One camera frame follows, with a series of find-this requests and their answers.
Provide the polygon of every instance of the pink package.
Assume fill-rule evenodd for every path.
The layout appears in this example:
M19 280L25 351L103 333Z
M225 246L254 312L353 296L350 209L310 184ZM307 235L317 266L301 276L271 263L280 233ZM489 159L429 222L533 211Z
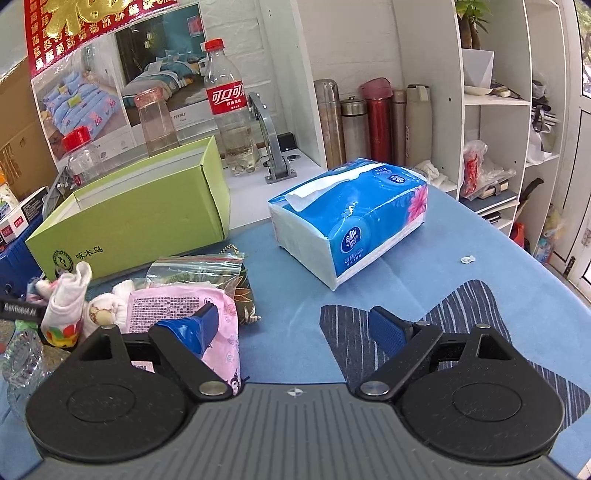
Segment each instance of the pink package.
M240 389L238 315L234 301L223 290L191 284L136 290L129 297L125 331L147 332L159 320L187 317L206 303L217 307L219 327L202 360L236 395Z

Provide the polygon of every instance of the brown cardboard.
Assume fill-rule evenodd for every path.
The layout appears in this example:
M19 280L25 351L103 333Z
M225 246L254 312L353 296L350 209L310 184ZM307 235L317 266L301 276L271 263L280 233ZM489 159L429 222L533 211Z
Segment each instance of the brown cardboard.
M39 121L26 60L0 82L0 167L19 201L53 184L57 170Z

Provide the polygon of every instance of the coca-cola bottle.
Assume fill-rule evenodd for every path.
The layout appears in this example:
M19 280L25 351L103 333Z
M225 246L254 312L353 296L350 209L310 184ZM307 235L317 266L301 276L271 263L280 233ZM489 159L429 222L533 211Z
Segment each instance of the coca-cola bottle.
M252 139L251 118L242 77L223 49L221 38L205 42L205 88L226 147L226 164L234 175L240 175L253 172L261 160Z

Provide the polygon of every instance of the thermos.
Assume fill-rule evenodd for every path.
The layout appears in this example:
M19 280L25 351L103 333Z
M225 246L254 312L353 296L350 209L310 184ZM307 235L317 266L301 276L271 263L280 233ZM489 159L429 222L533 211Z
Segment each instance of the thermos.
M320 128L329 170L345 163L345 137L340 116L339 88L334 80L314 81L316 102L320 114Z
M406 165L414 167L431 160L433 111L431 92L426 85L409 85L406 107Z
M392 90L392 142L394 165L406 165L406 90Z
M369 149L371 160L392 163L392 85L385 78L377 78L361 86L367 103Z
M369 156L368 110L365 101L349 97L340 103L347 161Z

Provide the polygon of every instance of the gold chinese character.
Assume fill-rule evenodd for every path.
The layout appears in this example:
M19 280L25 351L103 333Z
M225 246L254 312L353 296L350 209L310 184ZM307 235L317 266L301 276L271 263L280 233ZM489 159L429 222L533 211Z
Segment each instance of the gold chinese character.
M131 0L47 0L46 10L53 15L47 26L47 34L55 38L66 27L68 35L79 35L86 23L97 23L108 15L122 12Z

